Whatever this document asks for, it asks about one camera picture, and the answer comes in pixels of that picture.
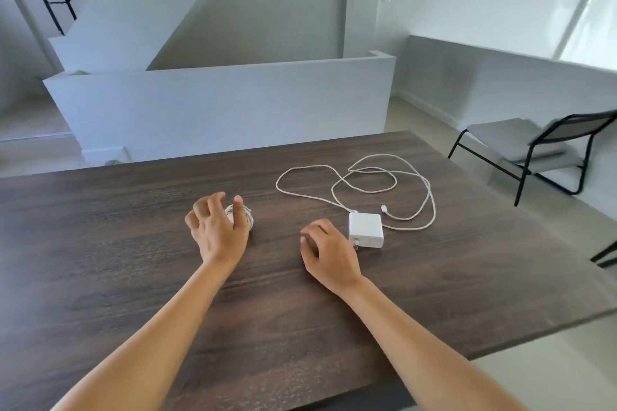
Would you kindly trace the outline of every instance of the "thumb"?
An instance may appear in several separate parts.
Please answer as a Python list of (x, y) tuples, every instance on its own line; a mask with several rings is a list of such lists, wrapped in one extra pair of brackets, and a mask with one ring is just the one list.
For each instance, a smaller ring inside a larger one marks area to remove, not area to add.
[(311, 270), (317, 263), (317, 257), (308, 243), (309, 241), (307, 241), (306, 237), (302, 236), (300, 238), (300, 255), (302, 256), (304, 267), (307, 269), (307, 272), (311, 273)]
[(246, 213), (244, 212), (244, 200), (239, 195), (233, 198), (233, 227), (243, 231), (249, 228)]

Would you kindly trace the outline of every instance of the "person's right arm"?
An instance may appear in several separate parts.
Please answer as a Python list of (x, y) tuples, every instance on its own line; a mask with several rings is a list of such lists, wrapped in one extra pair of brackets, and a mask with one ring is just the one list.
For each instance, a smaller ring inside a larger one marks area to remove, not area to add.
[(300, 238), (307, 271), (359, 316), (424, 411), (527, 410), (362, 276), (353, 246), (329, 220), (314, 221), (301, 234), (318, 249)]

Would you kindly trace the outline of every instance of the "hand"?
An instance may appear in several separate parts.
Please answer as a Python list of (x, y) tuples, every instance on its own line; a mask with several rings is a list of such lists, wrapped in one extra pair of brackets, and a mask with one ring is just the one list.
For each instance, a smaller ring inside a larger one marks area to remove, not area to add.
[(300, 238), (300, 254), (307, 272), (330, 291), (343, 297), (364, 279), (351, 242), (329, 220), (313, 221), (300, 233), (310, 236), (319, 252), (318, 257), (306, 237)]
[(223, 197), (225, 192), (200, 198), (184, 220), (199, 246), (204, 263), (220, 263), (231, 273), (246, 250), (249, 224), (242, 197), (233, 199), (233, 225), (223, 210)]

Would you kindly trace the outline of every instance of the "bare skin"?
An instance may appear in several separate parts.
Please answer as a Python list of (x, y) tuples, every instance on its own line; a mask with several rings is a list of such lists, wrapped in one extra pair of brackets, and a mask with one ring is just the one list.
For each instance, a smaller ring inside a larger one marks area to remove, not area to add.
[[(203, 197), (186, 215), (202, 265), (150, 321), (81, 379), (52, 411), (160, 408), (212, 299), (246, 249), (249, 229), (242, 198), (234, 198), (232, 226), (221, 204), (224, 196), (220, 192)], [(308, 272), (358, 314), (423, 410), (526, 410), (366, 279), (352, 245), (330, 221), (317, 220), (301, 233), (300, 253)], [(317, 245), (318, 256), (307, 237)]]

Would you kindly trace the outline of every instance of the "cable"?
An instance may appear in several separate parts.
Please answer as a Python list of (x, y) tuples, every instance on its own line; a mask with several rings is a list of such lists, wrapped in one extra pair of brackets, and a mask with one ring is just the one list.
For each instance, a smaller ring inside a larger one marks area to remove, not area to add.
[[(374, 158), (376, 156), (389, 156), (390, 158), (396, 158), (399, 159), (400, 161), (404, 162), (407, 166), (409, 166), (410, 168), (412, 168), (413, 172), (407, 172), (407, 171), (389, 171), (387, 169), (383, 169), (382, 167), (377, 167), (377, 166), (367, 166), (367, 167), (361, 167), (359, 169), (354, 169), (355, 166), (357, 166), (359, 163), (361, 163), (362, 161), (364, 161), (365, 159), (368, 158)], [(282, 177), (287, 174), (290, 171), (295, 171), (297, 169), (309, 169), (312, 167), (328, 167), (329, 169), (332, 169), (332, 171), (334, 171), (336, 173), (336, 175), (339, 177), (339, 180), (335, 182), (335, 184), (330, 188), (330, 192), (332, 192), (332, 197), (335, 199), (335, 202), (327, 200), (325, 198), (321, 198), (321, 197), (312, 197), (310, 195), (303, 195), (301, 193), (294, 193), (294, 192), (289, 192), (287, 190), (283, 190), (278, 186), (278, 183), (281, 181)], [(431, 200), (431, 204), (433, 205), (433, 217), (431, 218), (431, 220), (425, 224), (422, 227), (419, 228), (396, 228), (393, 226), (388, 226), (386, 224), (381, 224), (384, 228), (388, 228), (388, 229), (393, 229), (395, 231), (419, 231), (421, 229), (426, 229), (428, 228), (431, 224), (433, 224), (433, 221), (435, 221), (435, 217), (437, 216), (437, 210), (435, 208), (435, 199), (433, 198), (433, 192), (431, 191), (431, 183), (428, 181), (428, 179), (426, 177), (424, 177), (423, 175), (421, 175), (418, 171), (416, 171), (416, 169), (405, 159), (401, 158), (400, 156), (396, 156), (395, 154), (386, 154), (386, 153), (379, 153), (379, 154), (369, 154), (368, 156), (365, 156), (362, 159), (359, 159), (358, 161), (356, 161), (355, 163), (353, 163), (348, 169), (349, 172), (342, 176), (341, 174), (338, 173), (338, 171), (328, 165), (328, 164), (314, 164), (312, 166), (300, 166), (300, 167), (292, 167), (288, 170), (286, 170), (285, 172), (283, 172), (279, 178), (276, 180), (276, 184), (274, 185), (276, 187), (276, 189), (279, 192), (285, 193), (287, 195), (293, 195), (295, 197), (304, 197), (304, 198), (312, 198), (313, 200), (321, 200), (325, 203), (329, 203), (330, 205), (334, 205), (340, 208), (343, 208), (347, 211), (349, 211), (350, 213), (352, 212), (357, 212), (357, 210), (352, 210), (348, 207), (346, 207), (345, 205), (343, 205), (340, 200), (338, 198), (336, 198), (335, 195), (335, 187), (340, 184), (341, 182), (346, 183), (347, 185), (349, 185), (352, 189), (355, 189), (357, 191), (360, 191), (362, 193), (381, 193), (381, 192), (387, 192), (388, 190), (392, 190), (394, 187), (397, 186), (398, 184), (398, 180), (396, 178), (396, 176), (394, 175), (395, 173), (399, 173), (399, 174), (407, 174), (407, 175), (413, 175), (413, 176), (417, 176), (420, 177), (420, 179), (422, 180), (422, 182), (424, 183), (425, 187), (426, 187), (426, 198), (424, 199), (424, 201), (422, 202), (422, 205), (420, 205), (420, 209), (415, 212), (413, 215), (411, 215), (408, 218), (401, 218), (398, 216), (394, 216), (392, 214), (390, 214), (388, 212), (388, 207), (386, 207), (386, 205), (382, 205), (381, 206), (381, 211), (390, 216), (390, 218), (398, 220), (398, 221), (410, 221), (412, 219), (414, 219), (417, 215), (420, 214), (420, 212), (424, 209), (426, 202), (430, 199)], [(378, 174), (378, 173), (387, 173), (390, 175), (390, 177), (392, 177), (392, 179), (394, 179), (394, 183), (388, 187), (388, 188), (384, 188), (384, 189), (380, 189), (380, 190), (364, 190), (361, 189), (359, 187), (356, 187), (355, 185), (351, 185), (346, 179), (347, 177), (349, 177), (351, 174), (358, 172), (361, 174)]]
[[(244, 213), (246, 213), (246, 222), (249, 224), (250, 231), (253, 228), (253, 223), (255, 222), (255, 220), (253, 219), (250, 208), (244, 205), (242, 206), (242, 208), (244, 208)], [(233, 224), (233, 205), (229, 205), (227, 208), (225, 208), (225, 214), (227, 215), (227, 219), (231, 222), (231, 224)]]

